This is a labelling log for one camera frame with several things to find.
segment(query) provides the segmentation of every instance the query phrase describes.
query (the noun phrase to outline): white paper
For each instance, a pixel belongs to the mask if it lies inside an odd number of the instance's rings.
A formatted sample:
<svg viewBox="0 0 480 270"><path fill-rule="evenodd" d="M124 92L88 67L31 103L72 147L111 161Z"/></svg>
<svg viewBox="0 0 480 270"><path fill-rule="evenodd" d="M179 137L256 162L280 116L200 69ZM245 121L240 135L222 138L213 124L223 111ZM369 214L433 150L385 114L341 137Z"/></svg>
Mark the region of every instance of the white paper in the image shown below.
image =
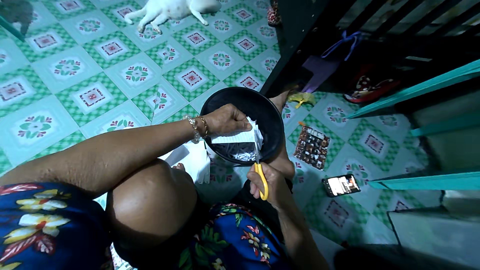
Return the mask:
<svg viewBox="0 0 480 270"><path fill-rule="evenodd" d="M195 183L202 184L205 175L208 178L210 177L210 159L207 156L204 141L198 144L188 142L159 157L159 159L164 160L170 166L182 163L185 171Z"/></svg>

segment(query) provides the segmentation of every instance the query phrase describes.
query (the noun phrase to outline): gold bracelet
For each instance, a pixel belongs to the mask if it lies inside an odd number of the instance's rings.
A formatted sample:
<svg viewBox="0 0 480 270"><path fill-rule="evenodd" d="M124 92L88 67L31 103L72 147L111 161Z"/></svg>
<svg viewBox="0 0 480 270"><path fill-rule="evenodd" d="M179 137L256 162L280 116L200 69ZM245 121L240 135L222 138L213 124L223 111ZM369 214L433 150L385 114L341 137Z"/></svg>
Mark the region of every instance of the gold bracelet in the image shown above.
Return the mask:
<svg viewBox="0 0 480 270"><path fill-rule="evenodd" d="M205 122L205 119L203 116L201 115L197 115L197 117L200 117L200 120L202 120L202 122L204 123L204 126L205 126L205 135L202 136L202 138L206 138L207 137L207 134L208 134L208 127L207 127L207 122Z"/></svg>

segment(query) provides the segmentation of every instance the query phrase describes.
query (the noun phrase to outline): foot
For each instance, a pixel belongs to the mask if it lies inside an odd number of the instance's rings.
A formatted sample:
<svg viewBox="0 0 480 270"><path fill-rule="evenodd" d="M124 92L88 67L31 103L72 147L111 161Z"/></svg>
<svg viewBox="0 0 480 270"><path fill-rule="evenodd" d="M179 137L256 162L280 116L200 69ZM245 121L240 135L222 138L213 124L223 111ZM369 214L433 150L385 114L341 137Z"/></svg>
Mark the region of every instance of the foot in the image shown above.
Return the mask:
<svg viewBox="0 0 480 270"><path fill-rule="evenodd" d="M138 25L138 26L137 26L137 31L138 31L139 33L143 33L143 32L144 32L144 28L143 28L141 25Z"/></svg>

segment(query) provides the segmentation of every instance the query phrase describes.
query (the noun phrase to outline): smartphone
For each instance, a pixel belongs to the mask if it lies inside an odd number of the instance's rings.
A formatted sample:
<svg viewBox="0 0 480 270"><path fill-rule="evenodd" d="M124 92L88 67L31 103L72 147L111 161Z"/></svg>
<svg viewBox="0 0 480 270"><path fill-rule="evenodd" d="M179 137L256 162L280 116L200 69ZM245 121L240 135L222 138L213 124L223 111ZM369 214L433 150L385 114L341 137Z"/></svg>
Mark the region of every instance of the smartphone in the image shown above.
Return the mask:
<svg viewBox="0 0 480 270"><path fill-rule="evenodd" d="M322 179L322 183L329 197L360 192L360 188L353 174L324 178Z"/></svg>

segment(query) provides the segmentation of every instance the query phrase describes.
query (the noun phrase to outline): finger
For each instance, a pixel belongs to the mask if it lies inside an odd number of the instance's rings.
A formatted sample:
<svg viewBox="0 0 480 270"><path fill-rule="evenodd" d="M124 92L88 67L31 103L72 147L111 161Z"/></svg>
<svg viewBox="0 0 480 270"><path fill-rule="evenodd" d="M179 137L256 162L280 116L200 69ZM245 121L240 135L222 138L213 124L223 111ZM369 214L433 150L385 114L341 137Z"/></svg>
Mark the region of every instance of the finger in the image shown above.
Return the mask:
<svg viewBox="0 0 480 270"><path fill-rule="evenodd" d="M247 177L248 177L248 179L250 179L250 181L252 183L254 183L257 186L259 191L261 191L262 193L265 192L264 182L262 181L262 178L260 177L260 175L258 173L248 172Z"/></svg>

